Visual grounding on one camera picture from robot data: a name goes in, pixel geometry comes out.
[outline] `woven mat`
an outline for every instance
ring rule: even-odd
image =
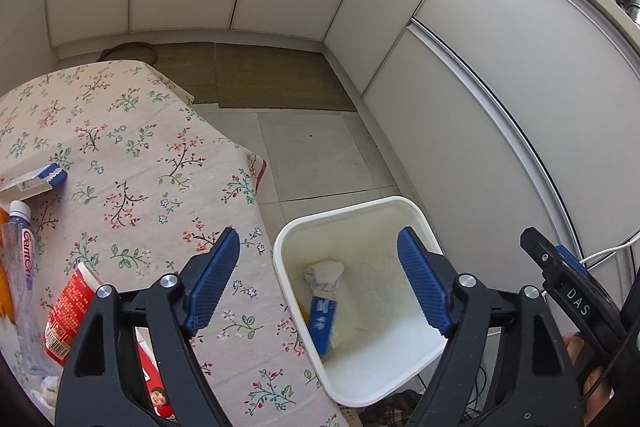
[[[265,46],[182,42],[156,44],[154,67],[190,92],[194,103],[220,107],[271,107],[355,111],[326,59],[319,53]],[[142,60],[144,48],[126,48],[106,60]]]

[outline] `cartoon face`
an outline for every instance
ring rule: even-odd
[[[166,405],[166,398],[160,391],[152,391],[149,393],[151,396],[151,403],[154,407],[160,407],[162,405]]]

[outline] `blue label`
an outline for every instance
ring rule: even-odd
[[[560,252],[564,260],[569,264],[574,270],[576,270],[580,275],[585,277],[588,276],[589,272],[587,269],[580,264],[580,262],[571,254],[569,250],[564,245],[558,245],[556,250]]]
[[[311,301],[311,313],[306,327],[314,341],[319,355],[326,355],[329,351],[331,330],[334,325],[335,309],[338,303],[330,299],[314,297]]]

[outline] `finger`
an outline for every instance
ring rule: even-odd
[[[571,342],[571,339],[574,337],[575,333],[567,333],[566,335],[562,336],[562,341],[564,342],[564,347],[567,348],[569,347],[569,342]]]
[[[587,378],[587,380],[584,382],[584,393],[587,393],[590,390],[591,386],[595,385],[595,383],[598,381],[598,378],[600,378],[600,375],[602,375],[601,367],[598,367],[591,372],[589,378]],[[609,382],[607,380],[603,380],[598,388],[593,392],[591,397],[587,400],[587,404],[585,407],[586,410],[584,412],[585,425],[588,425],[598,415],[603,407],[606,406],[607,402],[609,401],[610,393],[611,387],[609,385]]]

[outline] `plaid fabric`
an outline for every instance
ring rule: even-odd
[[[413,389],[407,389],[402,393],[396,393],[383,398],[373,405],[369,405],[359,413],[360,420],[365,427],[385,425],[387,427],[403,427],[406,425],[412,412],[418,405],[422,395]],[[461,421],[470,420],[478,416],[478,413],[468,409]]]

